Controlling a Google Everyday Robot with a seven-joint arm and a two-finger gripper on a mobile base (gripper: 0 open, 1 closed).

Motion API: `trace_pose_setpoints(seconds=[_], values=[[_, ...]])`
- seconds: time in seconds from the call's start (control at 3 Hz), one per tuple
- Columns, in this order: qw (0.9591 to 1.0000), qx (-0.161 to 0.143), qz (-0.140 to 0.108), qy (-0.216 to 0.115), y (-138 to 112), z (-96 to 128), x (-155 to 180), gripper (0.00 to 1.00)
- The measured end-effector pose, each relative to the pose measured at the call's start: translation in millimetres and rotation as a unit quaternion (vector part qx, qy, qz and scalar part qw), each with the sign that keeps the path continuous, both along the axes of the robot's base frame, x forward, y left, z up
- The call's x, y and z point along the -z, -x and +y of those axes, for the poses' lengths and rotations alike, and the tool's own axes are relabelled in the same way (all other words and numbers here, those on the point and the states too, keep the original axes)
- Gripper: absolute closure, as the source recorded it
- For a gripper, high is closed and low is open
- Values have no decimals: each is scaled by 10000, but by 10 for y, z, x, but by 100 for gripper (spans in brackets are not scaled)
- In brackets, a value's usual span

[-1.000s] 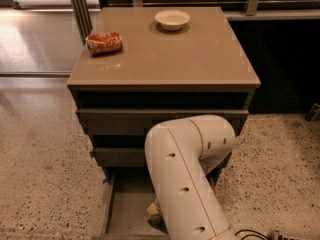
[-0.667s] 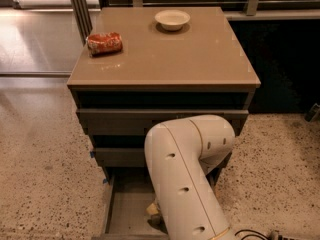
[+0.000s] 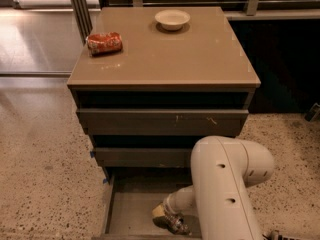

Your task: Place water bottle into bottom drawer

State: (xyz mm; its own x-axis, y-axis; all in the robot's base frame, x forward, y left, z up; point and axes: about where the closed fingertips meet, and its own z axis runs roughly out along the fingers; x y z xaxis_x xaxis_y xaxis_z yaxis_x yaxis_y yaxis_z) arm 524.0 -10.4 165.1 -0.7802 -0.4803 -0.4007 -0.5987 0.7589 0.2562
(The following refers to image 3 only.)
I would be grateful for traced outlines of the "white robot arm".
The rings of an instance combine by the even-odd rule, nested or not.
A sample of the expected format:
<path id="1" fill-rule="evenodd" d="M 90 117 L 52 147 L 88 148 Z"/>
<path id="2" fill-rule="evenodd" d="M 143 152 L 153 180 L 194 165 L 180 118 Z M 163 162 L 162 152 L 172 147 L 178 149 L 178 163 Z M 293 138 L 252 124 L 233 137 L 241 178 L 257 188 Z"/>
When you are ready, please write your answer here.
<path id="1" fill-rule="evenodd" d="M 202 240 L 263 240 L 247 189 L 271 178 L 274 158 L 263 145 L 221 136 L 200 139 L 191 152 L 192 184 L 152 211 L 156 226 L 188 235 L 183 212 L 197 209 Z"/>

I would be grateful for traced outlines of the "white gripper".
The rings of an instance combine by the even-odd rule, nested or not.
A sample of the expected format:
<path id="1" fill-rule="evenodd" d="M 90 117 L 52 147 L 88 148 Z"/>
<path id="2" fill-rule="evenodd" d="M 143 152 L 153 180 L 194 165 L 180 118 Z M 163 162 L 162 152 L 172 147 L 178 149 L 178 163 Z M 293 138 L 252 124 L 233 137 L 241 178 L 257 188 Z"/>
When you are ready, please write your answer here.
<path id="1" fill-rule="evenodd" d="M 166 225 L 168 222 L 167 213 L 178 214 L 182 212 L 182 208 L 179 206 L 176 193 L 169 194 L 164 200 L 163 204 L 158 204 L 152 210 L 152 220 L 155 225 Z"/>

